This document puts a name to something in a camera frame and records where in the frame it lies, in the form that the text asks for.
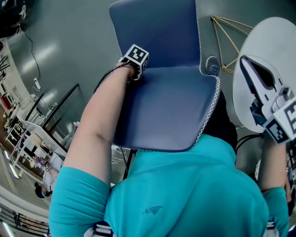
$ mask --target blue chair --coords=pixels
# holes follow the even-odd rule
[[[201,72],[195,0],[120,0],[110,7],[124,55],[132,44],[149,52],[143,77],[127,88],[114,143],[178,152],[194,146],[220,93]]]

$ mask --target metal railing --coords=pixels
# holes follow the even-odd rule
[[[0,221],[5,222],[8,226],[34,236],[51,236],[48,223],[29,220],[20,213],[10,211],[8,208],[3,206],[0,207]]]

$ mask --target red object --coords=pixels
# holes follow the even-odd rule
[[[7,110],[12,109],[12,107],[11,107],[8,99],[5,97],[5,95],[1,96],[0,99]]]

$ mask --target white round table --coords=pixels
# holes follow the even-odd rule
[[[257,56],[271,63],[284,83],[296,94],[296,26],[293,23],[279,17],[260,22],[244,42],[238,59],[242,55]],[[264,128],[255,124],[250,111],[254,99],[237,60],[233,81],[233,105],[236,115],[249,130],[263,132]]]

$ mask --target floor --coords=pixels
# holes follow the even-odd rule
[[[28,10],[27,35],[34,41],[34,51],[40,66],[39,79],[48,105],[58,102],[75,84],[77,89],[60,108],[57,118],[63,133],[72,130],[72,122],[79,120],[93,89],[101,76],[120,58],[109,6],[115,0],[39,0]],[[202,59],[218,56],[218,47],[210,17],[226,17],[255,26],[268,17],[283,17],[296,24],[296,3],[293,0],[199,0],[197,10],[202,45]],[[240,48],[245,36],[228,29]],[[226,62],[237,56],[226,37],[221,37]],[[32,93],[33,79],[38,70],[31,55],[31,43],[24,34],[13,36],[9,45],[15,64],[27,89]],[[228,114],[235,125],[241,125],[232,104],[232,75],[219,75],[225,94]],[[237,130],[239,138],[250,134],[245,128]],[[260,158],[260,138],[248,141],[238,152],[236,166],[253,173]]]

